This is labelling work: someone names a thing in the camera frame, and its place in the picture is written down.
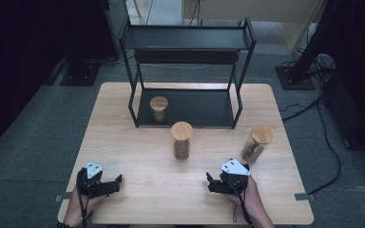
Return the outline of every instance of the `shelf bottom tier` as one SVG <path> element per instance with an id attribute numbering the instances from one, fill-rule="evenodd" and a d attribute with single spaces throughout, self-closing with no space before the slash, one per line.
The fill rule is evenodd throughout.
<path id="1" fill-rule="evenodd" d="M 150 101 L 156 96 L 168 100 L 167 122 L 155 123 Z M 187 122 L 192 126 L 232 127 L 233 110 L 227 89 L 161 89 L 146 88 L 142 92 L 138 125 L 170 126 Z"/>

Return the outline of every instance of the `light wood tabletop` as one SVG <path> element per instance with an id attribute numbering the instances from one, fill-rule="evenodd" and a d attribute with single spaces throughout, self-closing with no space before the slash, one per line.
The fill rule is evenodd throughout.
<path id="1" fill-rule="evenodd" d="M 224 84 L 145 84 L 146 87 L 225 88 Z M 237 222 L 227 197 L 209 192 L 206 172 L 217 180 L 220 165 L 229 159 L 242 162 L 240 151 L 252 126 L 270 127 L 274 138 L 251 165 L 264 207 L 274 224 L 310 224 L 314 220 L 273 91 L 265 84 L 244 84 L 243 110 L 235 129 L 193 128 L 187 160 L 176 160 L 170 127 L 135 127 L 127 104 L 128 83 L 104 83 L 100 89 L 75 162 L 67 192 L 86 162 L 104 167 L 102 181 L 120 174 L 119 193 L 104 199 L 92 217 L 103 224 L 246 224 L 241 209 Z M 233 109 L 236 93 L 232 88 Z M 140 91 L 136 92 L 139 105 Z M 58 214 L 67 210 L 64 199 Z"/>

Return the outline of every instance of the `background table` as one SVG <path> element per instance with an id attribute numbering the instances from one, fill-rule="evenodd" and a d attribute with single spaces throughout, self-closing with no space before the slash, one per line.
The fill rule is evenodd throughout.
<path id="1" fill-rule="evenodd" d="M 146 84 L 154 87 L 217 88 L 223 84 Z M 119 193 L 106 198 L 94 213 L 94 223 L 114 224 L 234 224 L 228 199 L 207 189 L 206 172 L 219 178 L 219 165 L 230 158 L 241 161 L 240 151 L 256 124 L 271 127 L 274 139 L 251 172 L 271 220 L 275 224 L 310 224 L 308 200 L 296 200 L 304 187 L 293 157 L 278 107 L 269 85 L 241 88 L 243 110 L 236 129 L 194 128 L 188 160 L 173 155 L 170 128 L 135 127 L 127 104 L 130 84 L 102 85 L 67 192 L 75 186 L 77 172 L 86 162 L 104 169 L 102 181 L 123 174 Z M 139 105 L 140 91 L 136 91 Z M 68 200 L 61 205 L 63 220 Z M 245 224 L 241 209 L 235 224 Z"/>
<path id="2" fill-rule="evenodd" d="M 182 20 L 191 19 L 198 0 L 182 0 Z M 327 0 L 201 0 L 200 19 L 278 22 L 290 52 L 325 8 Z M 197 19 L 198 9 L 194 15 Z"/>

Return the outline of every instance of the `shelf top tier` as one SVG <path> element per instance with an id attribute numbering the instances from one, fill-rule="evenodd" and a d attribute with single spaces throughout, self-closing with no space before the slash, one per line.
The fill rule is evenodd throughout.
<path id="1" fill-rule="evenodd" d="M 248 36 L 245 27 L 131 26 L 125 48 L 248 50 Z"/>

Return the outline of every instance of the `person's left hand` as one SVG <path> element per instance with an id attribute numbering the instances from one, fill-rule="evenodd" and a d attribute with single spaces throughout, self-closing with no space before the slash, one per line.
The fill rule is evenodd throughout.
<path id="1" fill-rule="evenodd" d="M 85 197 L 83 195 L 81 197 L 84 208 L 86 208 L 87 204 L 86 215 L 88 216 L 91 211 L 97 209 L 100 201 L 106 196 L 100 196 L 93 199 L 88 199 L 88 197 Z M 74 228 L 82 225 L 82 211 L 76 187 L 72 191 L 72 196 L 70 197 L 69 205 L 67 206 L 67 213 L 65 214 L 63 223 Z"/>

